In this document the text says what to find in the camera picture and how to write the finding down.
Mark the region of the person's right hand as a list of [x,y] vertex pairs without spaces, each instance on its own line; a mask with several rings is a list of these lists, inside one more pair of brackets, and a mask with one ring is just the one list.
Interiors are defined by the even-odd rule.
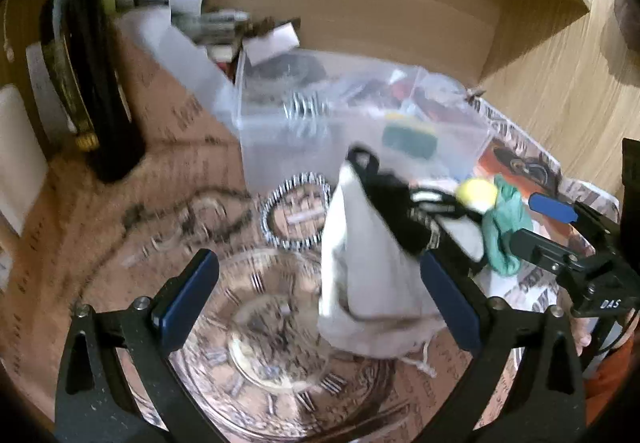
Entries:
[[[587,319],[586,317],[570,317],[570,331],[572,332],[578,355],[581,355],[582,350],[591,345],[590,322],[591,319]],[[606,346],[610,351],[617,350],[622,345],[625,345],[628,339],[634,334],[639,323],[639,313],[636,310],[631,310],[626,315],[619,316],[615,323],[620,326],[620,332],[616,338]]]

